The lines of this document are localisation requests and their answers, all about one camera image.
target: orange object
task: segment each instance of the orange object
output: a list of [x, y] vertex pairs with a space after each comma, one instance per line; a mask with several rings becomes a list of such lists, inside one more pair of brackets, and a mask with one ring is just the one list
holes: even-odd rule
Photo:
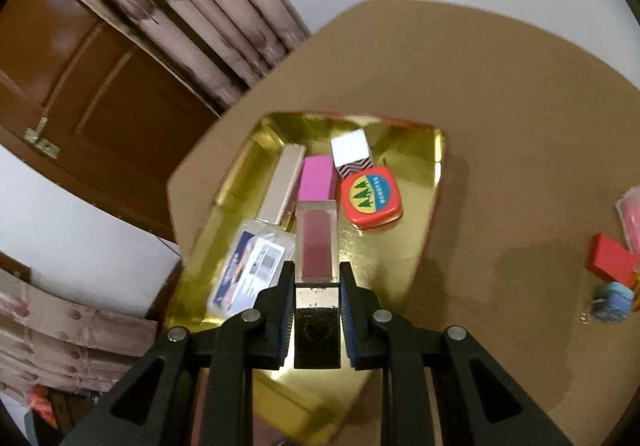
[[591, 257], [587, 269], [606, 282], [616, 281], [633, 289], [636, 287], [634, 268], [640, 258], [604, 233], [593, 236]]
[[53, 407], [47, 399], [47, 387], [40, 384], [33, 386], [28, 393], [29, 406], [33, 408], [49, 425], [56, 430], [58, 429], [58, 423], [53, 413]]
[[402, 201], [391, 170], [375, 166], [342, 181], [342, 207], [360, 229], [370, 229], [402, 216]]

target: zigzag pattern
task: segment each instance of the zigzag pattern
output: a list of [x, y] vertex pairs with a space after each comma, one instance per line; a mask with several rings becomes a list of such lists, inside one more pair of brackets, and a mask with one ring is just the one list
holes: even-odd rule
[[367, 170], [369, 168], [373, 168], [373, 162], [371, 161], [371, 157], [367, 157], [359, 161], [344, 164], [343, 166], [340, 166], [338, 168], [338, 173], [340, 174], [340, 177], [345, 179], [349, 175], [353, 175], [354, 173], [358, 173], [360, 171]]

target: wooden table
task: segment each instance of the wooden table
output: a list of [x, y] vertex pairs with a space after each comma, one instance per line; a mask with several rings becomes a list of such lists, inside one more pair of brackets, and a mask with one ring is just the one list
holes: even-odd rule
[[[182, 162], [168, 190], [183, 257], [271, 111], [367, 113], [446, 132], [440, 204], [404, 313], [431, 329], [463, 325], [576, 446], [601, 444], [640, 383], [640, 316], [580, 323], [600, 283], [583, 264], [594, 233], [622, 241], [614, 202], [640, 183], [640, 92], [524, 23], [366, 2], [300, 47]], [[336, 444], [377, 443], [378, 394], [370, 382]]]

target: screw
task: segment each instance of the screw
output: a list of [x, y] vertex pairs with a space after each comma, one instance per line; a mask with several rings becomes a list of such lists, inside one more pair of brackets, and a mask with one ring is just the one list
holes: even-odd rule
[[184, 327], [173, 327], [172, 329], [169, 329], [166, 337], [168, 337], [169, 341], [172, 342], [182, 341], [187, 337], [187, 329], [185, 329]]
[[453, 325], [447, 329], [447, 334], [452, 340], [462, 341], [466, 338], [466, 331], [457, 325]]
[[254, 321], [259, 320], [261, 316], [262, 314], [260, 314], [260, 311], [258, 311], [258, 309], [247, 309], [246, 311], [242, 312], [242, 321], [253, 323]]
[[384, 309], [378, 309], [373, 313], [373, 319], [378, 323], [389, 323], [393, 317], [394, 316], [391, 312]]

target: round label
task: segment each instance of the round label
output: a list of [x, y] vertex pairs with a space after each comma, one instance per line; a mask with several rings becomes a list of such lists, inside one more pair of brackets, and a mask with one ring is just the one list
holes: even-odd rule
[[349, 201], [361, 213], [375, 213], [391, 198], [391, 187], [385, 177], [367, 174], [356, 180], [349, 189]]

